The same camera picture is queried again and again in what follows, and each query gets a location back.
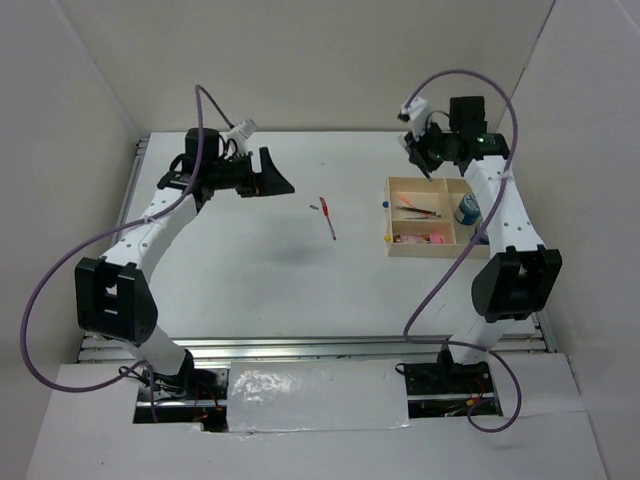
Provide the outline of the orange highlighter pen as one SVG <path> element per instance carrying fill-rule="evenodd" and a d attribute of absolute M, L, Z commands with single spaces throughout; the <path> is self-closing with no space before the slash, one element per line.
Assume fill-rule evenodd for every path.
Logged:
<path fill-rule="evenodd" d="M 403 194 L 397 193 L 396 196 L 409 207 L 415 207 L 415 205 Z"/>

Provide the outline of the red gel pen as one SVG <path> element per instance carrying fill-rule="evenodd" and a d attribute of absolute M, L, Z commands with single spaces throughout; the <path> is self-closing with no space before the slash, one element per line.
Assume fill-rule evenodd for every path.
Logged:
<path fill-rule="evenodd" d="M 337 240 L 337 236 L 336 236 L 336 233 L 335 233 L 335 230 L 334 230 L 331 218 L 330 218 L 329 208 L 328 208 L 328 205 L 326 203 L 326 200 L 325 200 L 324 197 L 320 196 L 319 197 L 319 201 L 320 201 L 320 205 L 321 205 L 321 209 L 322 209 L 323 215 L 324 215 L 324 217 L 325 217 L 325 219 L 327 221 L 328 228 L 329 228 L 332 240 L 336 241 Z"/>

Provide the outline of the blue capped gel pen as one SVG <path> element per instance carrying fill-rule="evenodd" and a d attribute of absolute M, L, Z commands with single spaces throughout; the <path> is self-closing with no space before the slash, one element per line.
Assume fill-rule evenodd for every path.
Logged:
<path fill-rule="evenodd" d="M 420 213 L 420 214 L 424 214 L 424 215 L 437 215 L 437 212 L 434 212 L 434 211 L 431 211 L 431 210 L 427 210 L 427 209 L 420 209 L 420 208 L 416 208 L 416 207 L 410 207 L 410 206 L 397 206 L 396 209 L 402 210 L 402 211 Z"/>

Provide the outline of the pink capped marker bottle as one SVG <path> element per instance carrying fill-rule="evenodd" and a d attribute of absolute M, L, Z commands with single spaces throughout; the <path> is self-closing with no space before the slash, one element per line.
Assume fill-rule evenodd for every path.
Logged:
<path fill-rule="evenodd" d="M 393 236 L 393 242 L 402 244 L 443 245 L 445 243 L 445 239 L 438 233 L 395 234 Z"/>

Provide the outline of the blue refill pen clear cap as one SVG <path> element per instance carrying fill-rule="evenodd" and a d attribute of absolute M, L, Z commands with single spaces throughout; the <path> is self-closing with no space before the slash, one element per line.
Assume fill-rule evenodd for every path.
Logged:
<path fill-rule="evenodd" d="M 433 169 L 428 149 L 420 146 L 409 134 L 403 138 L 403 141 L 409 163 L 416 167 L 428 181 L 432 181 Z"/>

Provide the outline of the black gel pen clear cap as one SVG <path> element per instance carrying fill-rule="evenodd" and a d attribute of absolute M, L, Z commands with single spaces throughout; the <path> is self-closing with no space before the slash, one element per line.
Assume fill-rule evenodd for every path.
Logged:
<path fill-rule="evenodd" d="M 442 219 L 442 216 L 439 215 L 439 214 L 437 214 L 437 215 L 419 214 L 419 215 L 414 215 L 414 216 L 407 216 L 403 220 L 422 221 L 422 220 L 439 220 L 439 219 Z"/>

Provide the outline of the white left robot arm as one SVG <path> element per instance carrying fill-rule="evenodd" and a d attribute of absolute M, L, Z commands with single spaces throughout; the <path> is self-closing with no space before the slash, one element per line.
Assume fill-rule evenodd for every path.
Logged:
<path fill-rule="evenodd" d="M 83 258 L 74 271 L 81 329 L 122 344 L 151 366 L 161 389 L 176 399 L 189 397 L 204 371 L 192 354 L 158 324 L 159 311 L 149 282 L 164 253 L 217 191 L 242 198 L 292 194 L 294 186 L 273 163 L 267 147 L 255 154 L 237 150 L 224 157 L 215 129 L 190 129 L 184 150 L 159 180 L 154 196 L 120 241 L 99 258 Z M 260 169 L 252 167 L 258 157 Z"/>

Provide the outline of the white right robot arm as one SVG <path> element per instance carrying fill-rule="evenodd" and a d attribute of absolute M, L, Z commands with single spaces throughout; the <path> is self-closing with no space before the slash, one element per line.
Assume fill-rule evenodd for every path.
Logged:
<path fill-rule="evenodd" d="M 489 260 L 471 284 L 476 312 L 441 348 L 436 379 L 448 392 L 460 391 L 486 365 L 503 335 L 546 304 L 562 266 L 558 250 L 546 247 L 519 194 L 503 135 L 491 133 L 481 96 L 450 101 L 449 129 L 432 119 L 429 103 L 417 97 L 400 111 L 411 130 L 404 137 L 409 161 L 424 175 L 443 163 L 455 165 L 478 203 Z"/>

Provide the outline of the wooden compartment tray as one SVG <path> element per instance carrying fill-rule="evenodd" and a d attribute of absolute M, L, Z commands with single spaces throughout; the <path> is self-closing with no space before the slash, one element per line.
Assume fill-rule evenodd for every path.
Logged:
<path fill-rule="evenodd" d="M 460 222 L 471 188 L 462 179 L 389 177 L 384 189 L 390 257 L 455 258 L 476 233 L 478 220 Z"/>

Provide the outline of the silver foil sheet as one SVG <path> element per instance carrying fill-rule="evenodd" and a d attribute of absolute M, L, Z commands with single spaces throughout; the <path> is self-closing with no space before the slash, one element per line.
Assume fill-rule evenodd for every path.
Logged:
<path fill-rule="evenodd" d="M 405 428 L 405 381 L 393 360 L 235 362 L 227 424 L 236 433 Z"/>

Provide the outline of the aluminium frame rail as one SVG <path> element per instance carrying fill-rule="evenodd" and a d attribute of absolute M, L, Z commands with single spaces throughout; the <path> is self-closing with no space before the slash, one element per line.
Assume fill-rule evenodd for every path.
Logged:
<path fill-rule="evenodd" d="M 217 193 L 151 281 L 160 326 L 198 362 L 414 354 L 401 337 L 411 313 L 414 335 L 441 337 L 473 317 L 481 261 L 427 301 L 449 261 L 386 253 L 385 182 L 414 175 L 394 133 L 266 132 L 251 144 L 270 149 L 295 193 Z"/>

